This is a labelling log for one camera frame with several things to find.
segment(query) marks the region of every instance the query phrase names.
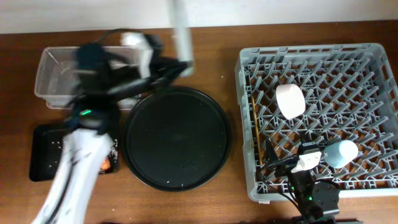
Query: round black tray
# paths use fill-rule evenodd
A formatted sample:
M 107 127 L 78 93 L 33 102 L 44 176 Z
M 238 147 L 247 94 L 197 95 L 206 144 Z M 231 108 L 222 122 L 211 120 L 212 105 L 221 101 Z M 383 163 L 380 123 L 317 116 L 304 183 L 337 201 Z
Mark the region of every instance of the round black tray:
M 201 186 L 221 169 L 230 147 L 225 112 L 191 88 L 148 96 L 133 107 L 124 125 L 122 151 L 128 167 L 159 190 Z

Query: white wall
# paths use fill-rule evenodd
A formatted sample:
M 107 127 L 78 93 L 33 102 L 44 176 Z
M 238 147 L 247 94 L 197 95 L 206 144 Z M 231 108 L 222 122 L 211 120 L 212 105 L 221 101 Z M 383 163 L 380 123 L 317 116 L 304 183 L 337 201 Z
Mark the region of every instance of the white wall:
M 398 0 L 184 0 L 191 27 L 398 19 Z M 0 0 L 0 33 L 169 27 L 165 0 Z

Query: wooden table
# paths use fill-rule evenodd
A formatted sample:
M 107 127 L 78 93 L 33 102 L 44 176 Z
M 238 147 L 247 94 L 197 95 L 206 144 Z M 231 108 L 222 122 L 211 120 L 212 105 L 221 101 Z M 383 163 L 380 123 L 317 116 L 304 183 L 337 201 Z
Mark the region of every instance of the wooden table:
M 165 42 L 173 56 L 170 30 L 147 30 Z M 74 46 L 95 40 L 103 31 L 0 35 L 0 220 L 29 223 L 42 206 L 51 181 L 28 178 L 32 130 L 63 118 L 34 95 L 40 54 L 48 46 Z M 213 97 L 226 111 L 233 130 L 231 154 L 220 173 L 207 184 L 180 193 L 163 192 L 139 181 L 121 159 L 115 174 L 101 175 L 86 213 L 87 223 L 239 223 L 270 222 L 297 216 L 290 202 L 261 205 L 246 193 L 242 154 L 241 115 L 236 99 L 234 66 L 245 47 L 351 44 L 378 42 L 386 48 L 398 74 L 398 21 L 285 24 L 194 28 L 195 74 L 180 79 Z M 118 44 L 112 36 L 107 44 Z M 395 223 L 398 198 L 341 199 L 337 218 L 366 223 Z

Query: green led light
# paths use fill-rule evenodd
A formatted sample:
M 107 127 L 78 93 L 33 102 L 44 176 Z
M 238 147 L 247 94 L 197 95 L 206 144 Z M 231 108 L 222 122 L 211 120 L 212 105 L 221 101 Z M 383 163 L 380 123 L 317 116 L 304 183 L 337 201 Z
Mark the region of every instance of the green led light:
M 85 110 L 85 111 L 81 112 L 80 115 L 84 116 L 89 113 L 91 113 L 91 110 Z

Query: gray dish rack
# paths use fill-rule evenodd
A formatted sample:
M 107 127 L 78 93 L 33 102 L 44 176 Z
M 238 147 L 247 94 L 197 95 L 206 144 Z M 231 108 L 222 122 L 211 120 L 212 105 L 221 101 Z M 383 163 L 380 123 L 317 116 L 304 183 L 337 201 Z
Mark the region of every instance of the gray dish rack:
M 398 88 L 383 46 L 243 49 L 235 79 L 251 200 L 286 200 L 260 181 L 256 149 L 258 145 L 264 148 L 265 138 L 271 138 L 280 158 L 291 156 L 300 144 L 302 131 L 308 131 L 320 146 L 343 139 L 358 145 L 358 156 L 344 168 L 334 169 L 321 160 L 312 170 L 316 178 L 339 183 L 341 198 L 398 195 Z M 304 114 L 291 120 L 282 116 L 275 99 L 276 87 L 288 83 L 298 85 L 306 99 Z M 276 179 L 272 174 L 264 178 L 288 193 L 287 179 Z

